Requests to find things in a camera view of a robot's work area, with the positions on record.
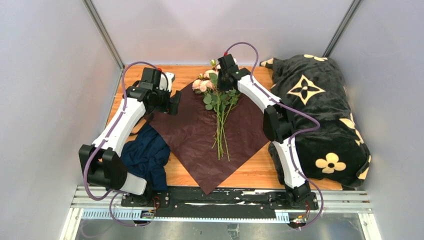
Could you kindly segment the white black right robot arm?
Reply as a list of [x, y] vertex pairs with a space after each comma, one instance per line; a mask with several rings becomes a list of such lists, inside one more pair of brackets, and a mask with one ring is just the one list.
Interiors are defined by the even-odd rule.
[[277, 150], [282, 166], [286, 204], [292, 209], [298, 209], [310, 196], [311, 188], [296, 152], [293, 110], [260, 84], [251, 71], [239, 68], [231, 54], [225, 54], [217, 61], [220, 66], [218, 89], [236, 90], [244, 94], [263, 112], [263, 133]]

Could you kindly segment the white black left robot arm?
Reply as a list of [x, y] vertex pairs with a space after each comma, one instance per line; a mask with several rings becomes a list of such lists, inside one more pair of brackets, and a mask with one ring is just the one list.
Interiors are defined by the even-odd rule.
[[107, 193], [132, 194], [142, 207], [152, 203], [153, 193], [148, 189], [148, 180], [130, 173], [122, 160], [122, 151], [142, 117], [152, 111], [177, 114], [181, 92], [172, 94], [175, 79], [174, 73], [154, 67], [144, 68], [141, 78], [124, 88], [118, 110], [103, 132], [91, 144], [80, 147], [78, 156], [84, 188], [91, 199], [104, 199], [91, 193], [89, 185], [94, 185], [104, 187]]

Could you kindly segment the pink fake flower bouquet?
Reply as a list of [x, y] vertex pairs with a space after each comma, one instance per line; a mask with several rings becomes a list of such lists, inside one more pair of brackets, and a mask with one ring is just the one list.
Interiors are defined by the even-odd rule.
[[235, 90], [219, 90], [218, 76], [220, 65], [215, 59], [210, 60], [211, 69], [200, 73], [193, 81], [192, 90], [203, 95], [205, 109], [214, 111], [216, 115], [216, 130], [212, 148], [216, 148], [217, 157], [220, 160], [223, 156], [230, 160], [229, 146], [225, 133], [225, 123], [230, 112], [237, 106], [240, 94]]

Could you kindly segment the dark red wrapping paper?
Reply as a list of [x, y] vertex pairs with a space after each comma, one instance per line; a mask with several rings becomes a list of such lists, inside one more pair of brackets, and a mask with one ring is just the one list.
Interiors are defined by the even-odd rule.
[[217, 187], [272, 188], [276, 171], [267, 153], [263, 112], [241, 96], [224, 124], [223, 147], [229, 153], [218, 158], [215, 142], [217, 117], [207, 110], [201, 95], [190, 86], [181, 91], [175, 116], [154, 114], [150, 125], [159, 133], [194, 182], [209, 194]]

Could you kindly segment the black floral plush blanket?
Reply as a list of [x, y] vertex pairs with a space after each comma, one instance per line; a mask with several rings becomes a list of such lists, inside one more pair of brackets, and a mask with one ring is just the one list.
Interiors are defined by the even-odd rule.
[[360, 187], [371, 153], [354, 122], [337, 63], [329, 57], [299, 54], [260, 65], [272, 70], [270, 91], [298, 110], [294, 142], [304, 175], [345, 188]]

